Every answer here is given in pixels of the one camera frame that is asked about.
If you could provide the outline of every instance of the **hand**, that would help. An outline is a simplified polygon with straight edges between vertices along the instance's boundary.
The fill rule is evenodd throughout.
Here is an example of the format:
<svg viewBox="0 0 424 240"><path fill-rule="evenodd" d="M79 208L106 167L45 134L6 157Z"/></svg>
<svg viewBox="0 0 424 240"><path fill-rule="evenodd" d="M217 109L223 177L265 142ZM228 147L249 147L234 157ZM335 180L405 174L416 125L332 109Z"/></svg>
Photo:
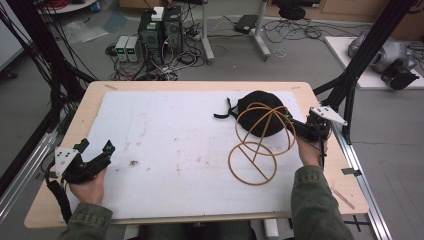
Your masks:
<svg viewBox="0 0 424 240"><path fill-rule="evenodd" d="M299 146L299 157L302 160L303 166L320 166L320 151L319 143L307 142L306 140L297 137L297 145ZM327 142L324 143L324 153L327 152Z"/></svg>
<svg viewBox="0 0 424 240"><path fill-rule="evenodd" d="M106 168L103 169L97 176L82 184L69 184L71 192L78 198L81 203L91 203L102 205L104 196L103 182L105 179Z"/></svg>

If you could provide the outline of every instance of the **stain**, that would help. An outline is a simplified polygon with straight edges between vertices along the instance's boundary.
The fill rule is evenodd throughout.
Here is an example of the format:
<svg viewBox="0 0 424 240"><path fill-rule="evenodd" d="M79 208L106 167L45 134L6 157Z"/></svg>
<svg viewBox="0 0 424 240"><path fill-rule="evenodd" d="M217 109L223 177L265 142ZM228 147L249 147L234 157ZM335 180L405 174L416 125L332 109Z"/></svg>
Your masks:
<svg viewBox="0 0 424 240"><path fill-rule="evenodd" d="M118 88L113 87L113 86L111 86L111 85L109 85L109 84L105 84L105 87L110 88L110 89L112 89L112 90L118 90Z"/></svg>
<svg viewBox="0 0 424 240"><path fill-rule="evenodd" d="M130 162L130 166L131 166L131 167L135 167L137 164L138 164L138 161L136 161L136 160L132 160L132 161Z"/></svg>

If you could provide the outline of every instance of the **gray floor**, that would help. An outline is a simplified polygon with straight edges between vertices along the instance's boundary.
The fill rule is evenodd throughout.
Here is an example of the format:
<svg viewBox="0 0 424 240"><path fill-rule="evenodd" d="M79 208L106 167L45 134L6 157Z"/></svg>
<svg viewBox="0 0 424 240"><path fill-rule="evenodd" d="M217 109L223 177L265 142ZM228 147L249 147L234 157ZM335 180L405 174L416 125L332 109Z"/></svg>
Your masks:
<svg viewBox="0 0 424 240"><path fill-rule="evenodd" d="M104 26L116 14L111 9L98 14L82 10L65 14L62 20L67 23L90 18L88 26ZM209 28L223 20L210 21ZM120 35L135 34L138 22L127 21L123 25L122 28L115 26L115 32L95 41L72 45L99 79L106 80L113 73L112 62L104 53L105 48ZM230 25L222 24L219 29L228 28ZM358 34L360 29L348 31ZM179 81L303 81L315 88L343 71L330 49L317 40L285 40L278 44L266 40L271 51L283 49L286 52L286 57L272 56L267 62L262 61L250 37L210 38L210 42L216 61L212 65L184 69ZM30 59L23 55L12 66L18 78L10 80L2 76L0 80L1 174L49 109L49 88ZM318 96L320 100L325 97L326 94ZM356 92L352 121L353 146L394 239L424 238L424 163L421 161L424 148L420 138L424 135L423 100L423 90ZM2 239L53 239L63 231L33 230L23 225L40 184L41 181L34 178L26 187L0 225ZM358 219L367 221L365 216L358 216ZM353 221L353 218L346 216L345 220ZM286 220L279 219L278 224L282 237L292 235ZM258 239L264 239L261 223L254 221L253 225ZM357 239L374 239L368 226L361 226L361 232L356 226L349 227ZM108 239L122 239L123 234L123 226L113 226Z"/></svg>

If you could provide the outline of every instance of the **mark on board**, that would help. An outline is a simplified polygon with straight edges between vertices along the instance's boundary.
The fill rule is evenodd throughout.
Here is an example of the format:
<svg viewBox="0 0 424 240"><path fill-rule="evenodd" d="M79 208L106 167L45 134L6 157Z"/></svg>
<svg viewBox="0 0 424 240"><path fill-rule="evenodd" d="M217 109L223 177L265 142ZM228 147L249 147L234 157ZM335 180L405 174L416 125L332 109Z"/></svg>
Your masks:
<svg viewBox="0 0 424 240"><path fill-rule="evenodd" d="M136 160L130 161L130 166L131 167L135 167L137 164L138 164L138 161L136 161Z"/></svg>

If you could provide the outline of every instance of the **black fabric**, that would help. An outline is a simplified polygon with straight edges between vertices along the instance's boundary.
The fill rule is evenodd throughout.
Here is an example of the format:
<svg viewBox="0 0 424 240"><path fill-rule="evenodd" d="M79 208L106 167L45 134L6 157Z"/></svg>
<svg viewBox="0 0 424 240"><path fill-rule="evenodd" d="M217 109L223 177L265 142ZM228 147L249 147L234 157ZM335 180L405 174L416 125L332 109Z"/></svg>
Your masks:
<svg viewBox="0 0 424 240"><path fill-rule="evenodd" d="M62 213L63 220L68 223L69 219L72 216L71 206L69 204L68 196L66 196L65 190L59 185L59 183L55 181L47 181L47 187L56 197L57 202L60 206L60 212Z"/></svg>
<svg viewBox="0 0 424 240"><path fill-rule="evenodd" d="M77 154L66 171L63 172L63 178L68 183L81 184L88 182L93 180L94 177L110 163L110 155L107 152L101 153L87 163L82 161L81 154Z"/></svg>
<svg viewBox="0 0 424 240"><path fill-rule="evenodd" d="M280 9L278 12L282 18L288 20L300 20L306 15L305 9L296 5L296 1L274 1L273 2Z"/></svg>
<svg viewBox="0 0 424 240"><path fill-rule="evenodd" d="M254 92L247 94L244 98L238 100L238 102L237 102L237 112L238 112L238 114L241 114L242 112L244 112L250 104L255 103L255 102L265 104L268 107L270 107L271 109L279 107L279 106L284 106L283 103L281 102L281 100L277 96L275 96L274 94L264 92L264 91L254 91ZM262 107L262 106L254 104L254 105L251 106L251 108L252 107ZM231 105L230 105L227 115L217 115L217 114L215 114L214 116L216 118L220 118L220 119L227 118L230 115L234 116L235 118L238 118L239 115L233 111L235 109L236 109L236 107L231 107ZM264 130L265 130L265 126L266 126L266 123L268 121L268 117L265 117L264 119L262 119L262 121L260 121L259 124L254 129L251 129L251 128L255 125L256 122L259 121L259 119L261 117L263 117L268 112L269 112L269 110L266 110L266 109L250 110L250 111L244 113L240 117L238 123L245 130L251 131L251 133L253 135L255 135L257 137L261 137ZM285 108L281 108L279 110L279 112L282 113L283 115L289 115L290 114L287 111L287 109L285 109ZM279 131L281 131L283 128L284 128L284 125L280 122L280 120L276 116L273 115L272 118L271 118L271 121L268 125L268 129L265 132L264 137L274 135L274 134L278 133Z"/></svg>

